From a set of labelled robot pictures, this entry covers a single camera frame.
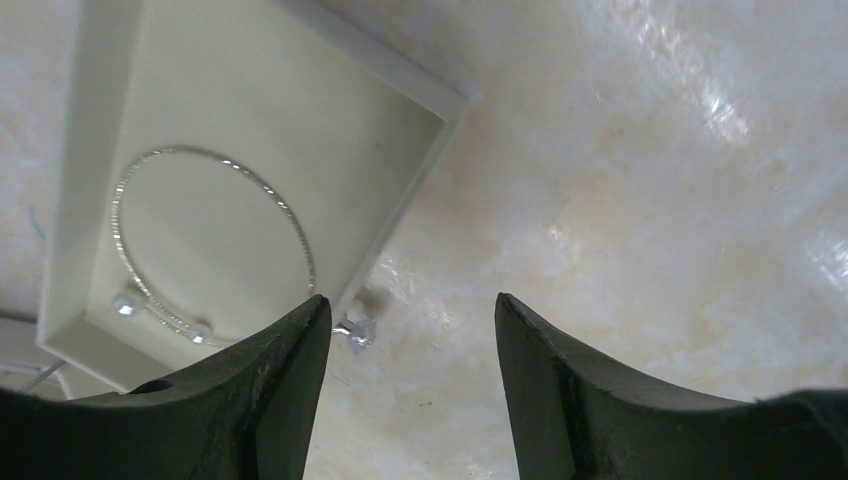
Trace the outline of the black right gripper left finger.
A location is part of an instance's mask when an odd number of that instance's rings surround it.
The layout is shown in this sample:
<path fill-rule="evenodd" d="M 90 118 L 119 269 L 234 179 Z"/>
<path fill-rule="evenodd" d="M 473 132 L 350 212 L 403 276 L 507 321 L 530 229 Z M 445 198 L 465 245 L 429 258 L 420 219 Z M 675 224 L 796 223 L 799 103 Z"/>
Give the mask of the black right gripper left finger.
<path fill-rule="evenodd" d="M 264 330 L 125 393 L 1 394 L 5 479 L 299 479 L 330 346 L 314 296 Z"/>

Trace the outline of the clear acrylic box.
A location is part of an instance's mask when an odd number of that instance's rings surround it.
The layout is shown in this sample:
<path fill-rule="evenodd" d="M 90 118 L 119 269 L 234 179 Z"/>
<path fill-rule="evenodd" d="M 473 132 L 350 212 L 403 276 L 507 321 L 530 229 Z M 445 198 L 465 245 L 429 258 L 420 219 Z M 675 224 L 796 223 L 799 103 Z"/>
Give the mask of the clear acrylic box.
<path fill-rule="evenodd" d="M 1 387 L 49 400 L 67 399 L 58 379 L 64 360 L 36 343 L 32 320 L 1 312 Z"/>

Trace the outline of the silver pearl-tipped bangle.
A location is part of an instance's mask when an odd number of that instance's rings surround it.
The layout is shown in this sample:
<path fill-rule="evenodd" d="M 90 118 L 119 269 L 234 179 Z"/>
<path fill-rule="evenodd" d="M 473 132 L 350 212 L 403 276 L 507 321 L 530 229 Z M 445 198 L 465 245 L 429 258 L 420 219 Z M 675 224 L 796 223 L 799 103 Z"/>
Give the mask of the silver pearl-tipped bangle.
<path fill-rule="evenodd" d="M 135 307 L 131 307 L 129 302 L 131 291 L 127 289 L 124 293 L 115 297 L 113 301 L 113 309 L 117 314 L 124 317 L 132 317 L 137 315 L 140 310 L 145 310 L 155 317 L 156 321 L 160 325 L 164 326 L 171 332 L 186 338 L 191 343 L 223 349 L 235 344 L 237 341 L 233 338 L 215 335 L 214 329 L 208 321 L 201 319 L 189 320 L 187 318 L 183 318 L 166 306 L 165 303 L 160 301 L 156 297 L 155 289 L 148 284 L 147 279 L 137 267 L 125 240 L 122 218 L 123 200 L 130 181 L 146 164 L 166 155 L 176 154 L 187 154 L 202 157 L 236 171 L 255 186 L 260 188 L 263 194 L 272 200 L 276 208 L 280 209 L 285 214 L 287 221 L 298 237 L 298 242 L 307 269 L 306 292 L 308 296 L 312 296 L 316 292 L 317 278 L 314 254 L 307 239 L 306 231 L 297 218 L 295 211 L 279 194 L 278 190 L 271 186 L 252 169 L 230 156 L 199 146 L 169 145 L 149 150 L 136 157 L 127 165 L 120 174 L 112 190 L 112 198 L 110 200 L 109 209 L 109 226 L 110 235 L 112 237 L 116 253 L 118 254 L 124 268 L 130 275 L 132 283 L 135 285 L 134 292 L 140 295 L 141 299 L 136 302 Z"/>

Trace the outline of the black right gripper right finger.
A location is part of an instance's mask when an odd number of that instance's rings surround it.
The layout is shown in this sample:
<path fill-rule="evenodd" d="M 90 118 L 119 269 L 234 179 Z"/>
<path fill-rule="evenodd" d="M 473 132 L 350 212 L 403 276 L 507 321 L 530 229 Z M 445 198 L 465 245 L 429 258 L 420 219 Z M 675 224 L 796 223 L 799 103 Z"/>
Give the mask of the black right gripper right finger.
<path fill-rule="evenodd" d="M 740 402 L 642 373 L 516 297 L 495 305 L 498 360 L 523 479 L 843 479 L 847 394 Z"/>

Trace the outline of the shallow beige tray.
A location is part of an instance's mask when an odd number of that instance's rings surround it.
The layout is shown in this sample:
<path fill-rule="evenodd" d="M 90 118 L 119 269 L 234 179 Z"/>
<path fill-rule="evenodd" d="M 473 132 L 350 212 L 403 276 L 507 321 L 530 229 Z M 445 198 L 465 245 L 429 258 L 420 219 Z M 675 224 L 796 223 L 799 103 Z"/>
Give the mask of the shallow beige tray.
<path fill-rule="evenodd" d="M 84 1 L 78 19 L 37 337 L 66 362 L 71 398 L 127 392 L 221 350 L 113 309 L 127 289 L 131 307 L 141 299 L 109 226 L 136 157 L 199 146 L 260 175 L 306 231 L 314 294 L 342 317 L 467 106 L 314 1 Z M 285 214 L 223 165 L 146 164 L 122 218 L 156 297 L 217 336 L 242 340 L 311 297 Z"/>

